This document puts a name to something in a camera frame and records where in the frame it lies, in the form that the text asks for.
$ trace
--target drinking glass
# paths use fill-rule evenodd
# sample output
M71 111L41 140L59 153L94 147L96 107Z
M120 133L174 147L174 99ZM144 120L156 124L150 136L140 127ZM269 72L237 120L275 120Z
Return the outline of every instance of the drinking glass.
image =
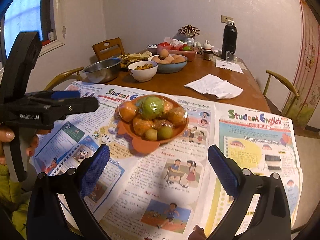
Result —
M235 54L231 51L226 52L226 62L232 64L235 60Z

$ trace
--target floor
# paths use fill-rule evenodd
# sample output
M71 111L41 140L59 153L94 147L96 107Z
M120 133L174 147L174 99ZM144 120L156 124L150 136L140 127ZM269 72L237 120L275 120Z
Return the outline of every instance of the floor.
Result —
M300 165L303 172L303 186L297 219L293 228L308 222L320 200L320 139L319 134L297 130L295 135Z

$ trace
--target window frame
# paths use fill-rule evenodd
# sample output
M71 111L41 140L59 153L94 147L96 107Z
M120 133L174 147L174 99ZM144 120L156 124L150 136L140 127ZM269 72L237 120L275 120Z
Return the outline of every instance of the window frame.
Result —
M48 53L49 51L59 48L64 45L63 27L64 17L62 5L64 0L41 0L40 2L40 17L41 29L43 37L48 36L48 30L54 29L56 40L42 46L39 57ZM5 45L4 45L4 17L0 19L0 62L2 66L7 60Z

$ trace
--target water bottle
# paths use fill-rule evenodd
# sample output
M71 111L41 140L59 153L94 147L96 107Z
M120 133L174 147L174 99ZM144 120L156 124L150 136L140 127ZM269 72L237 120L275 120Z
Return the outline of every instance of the water bottle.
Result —
M226 59L226 52L231 51L236 52L236 43L237 43L237 28L234 21L228 21L228 24L223 31L223 44L222 44L222 54L221 58Z

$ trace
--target stainless steel bowl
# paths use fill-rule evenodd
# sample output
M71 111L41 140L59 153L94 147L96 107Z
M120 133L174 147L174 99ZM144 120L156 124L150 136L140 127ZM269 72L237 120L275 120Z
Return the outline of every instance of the stainless steel bowl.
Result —
M119 75L120 62L120 58L104 59L85 67L82 73L93 83L105 83Z

